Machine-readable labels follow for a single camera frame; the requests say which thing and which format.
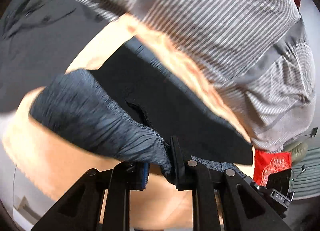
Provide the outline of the black pants with patterned waistband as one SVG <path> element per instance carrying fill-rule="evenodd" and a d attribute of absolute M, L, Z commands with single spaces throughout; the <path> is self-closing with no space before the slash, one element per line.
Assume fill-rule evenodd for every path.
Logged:
<path fill-rule="evenodd" d="M 97 70 L 56 77 L 30 115 L 72 144 L 120 161 L 158 165 L 175 179 L 170 138 L 184 156 L 250 165 L 251 144 L 206 105 L 139 40 L 125 42 Z"/>

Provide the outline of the red patterned cloth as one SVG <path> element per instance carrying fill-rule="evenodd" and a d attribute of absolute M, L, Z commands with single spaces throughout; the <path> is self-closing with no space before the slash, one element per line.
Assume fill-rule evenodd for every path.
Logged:
<path fill-rule="evenodd" d="M 290 169 L 291 165 L 292 159 L 289 152 L 270 154 L 255 150 L 253 180 L 258 185 L 266 186 L 270 174 Z"/>

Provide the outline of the olive green cushion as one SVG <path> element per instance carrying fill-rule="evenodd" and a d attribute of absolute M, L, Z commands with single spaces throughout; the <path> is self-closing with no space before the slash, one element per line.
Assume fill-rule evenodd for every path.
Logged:
<path fill-rule="evenodd" d="M 308 144 L 306 142 L 297 141 L 284 147 L 284 152 L 291 155 L 292 166 L 298 164 L 306 156 L 308 152 Z"/>

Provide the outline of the grey white striped bedsheet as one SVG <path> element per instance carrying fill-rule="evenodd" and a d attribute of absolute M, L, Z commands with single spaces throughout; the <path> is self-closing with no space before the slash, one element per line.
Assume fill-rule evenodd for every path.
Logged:
<path fill-rule="evenodd" d="M 256 148 L 279 152 L 310 126 L 315 63 L 294 0 L 77 0 L 165 33 L 212 83 Z"/>

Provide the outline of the dark grey garment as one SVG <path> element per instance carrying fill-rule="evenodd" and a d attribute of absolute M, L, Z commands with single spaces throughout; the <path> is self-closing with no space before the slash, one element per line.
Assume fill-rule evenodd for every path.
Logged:
<path fill-rule="evenodd" d="M 63 73 L 124 12 L 108 0 L 11 0 L 1 17 L 1 113 Z"/>

